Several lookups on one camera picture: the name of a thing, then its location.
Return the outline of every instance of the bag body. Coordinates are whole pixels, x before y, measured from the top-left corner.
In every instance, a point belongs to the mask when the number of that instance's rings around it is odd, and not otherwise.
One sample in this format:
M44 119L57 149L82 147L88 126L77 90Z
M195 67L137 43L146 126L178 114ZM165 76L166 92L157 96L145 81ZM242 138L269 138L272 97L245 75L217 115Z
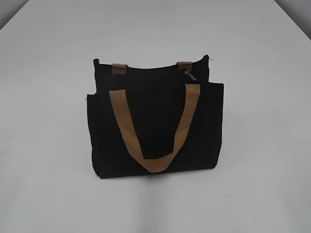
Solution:
M216 166L224 85L186 73L114 74L107 90L87 95L92 165L100 178Z

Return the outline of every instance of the tote bag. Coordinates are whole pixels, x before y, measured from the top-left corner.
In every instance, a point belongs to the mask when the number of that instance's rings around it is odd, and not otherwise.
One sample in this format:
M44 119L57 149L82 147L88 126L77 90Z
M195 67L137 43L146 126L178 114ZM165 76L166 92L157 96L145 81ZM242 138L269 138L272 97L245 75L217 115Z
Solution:
M198 80L186 67L155 69L117 72L115 84L87 95L92 165L100 178L216 166L224 85Z

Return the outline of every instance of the tan webbing handle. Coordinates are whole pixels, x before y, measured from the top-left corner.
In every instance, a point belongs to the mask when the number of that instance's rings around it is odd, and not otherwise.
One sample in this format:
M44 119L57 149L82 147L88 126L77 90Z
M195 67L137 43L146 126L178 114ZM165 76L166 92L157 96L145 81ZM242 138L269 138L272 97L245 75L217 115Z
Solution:
M113 63L112 65L112 74L126 74L126 64L117 64Z
M185 143L193 114L200 97L200 85L186 84L185 107L175 133L173 152L158 159L143 158L127 103L125 90L110 91L109 95L123 141L129 154L149 172L164 171Z
M192 70L192 62L177 62L178 69L187 69L188 72Z

